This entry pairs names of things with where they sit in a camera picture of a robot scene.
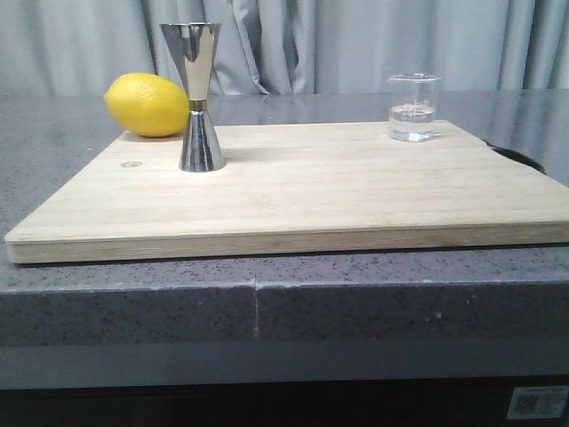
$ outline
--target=yellow lemon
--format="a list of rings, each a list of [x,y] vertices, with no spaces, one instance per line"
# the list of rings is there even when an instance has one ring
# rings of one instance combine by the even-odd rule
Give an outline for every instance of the yellow lemon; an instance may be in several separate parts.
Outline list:
[[[172,135],[188,120],[189,102],[184,90],[154,74],[124,74],[113,82],[104,98],[111,116],[138,135]]]

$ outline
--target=cutting board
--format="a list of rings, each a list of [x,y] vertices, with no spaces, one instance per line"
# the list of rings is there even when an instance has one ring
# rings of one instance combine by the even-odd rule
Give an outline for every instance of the cutting board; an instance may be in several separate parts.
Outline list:
[[[10,260],[82,262],[569,241],[569,189],[437,121],[217,126],[227,166],[125,132],[5,236]]]

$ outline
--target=sticker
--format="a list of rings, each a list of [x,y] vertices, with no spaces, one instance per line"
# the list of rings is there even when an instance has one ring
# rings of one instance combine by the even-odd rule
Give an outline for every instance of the sticker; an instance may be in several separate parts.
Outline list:
[[[569,386],[516,387],[509,402],[509,420],[561,418]]]

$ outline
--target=curtain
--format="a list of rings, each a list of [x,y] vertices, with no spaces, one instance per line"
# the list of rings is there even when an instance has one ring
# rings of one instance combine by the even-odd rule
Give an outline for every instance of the curtain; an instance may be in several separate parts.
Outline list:
[[[0,0],[0,95],[101,95],[124,73],[180,82],[163,22],[221,22],[212,93],[569,88],[569,0]]]

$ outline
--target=jigger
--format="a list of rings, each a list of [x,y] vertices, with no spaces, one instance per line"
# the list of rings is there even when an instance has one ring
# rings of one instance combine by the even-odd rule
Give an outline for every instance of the jigger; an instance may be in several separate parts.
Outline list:
[[[207,93],[221,24],[192,22],[161,24],[160,27],[189,98],[180,169],[188,172],[221,169],[225,159],[207,111]]]

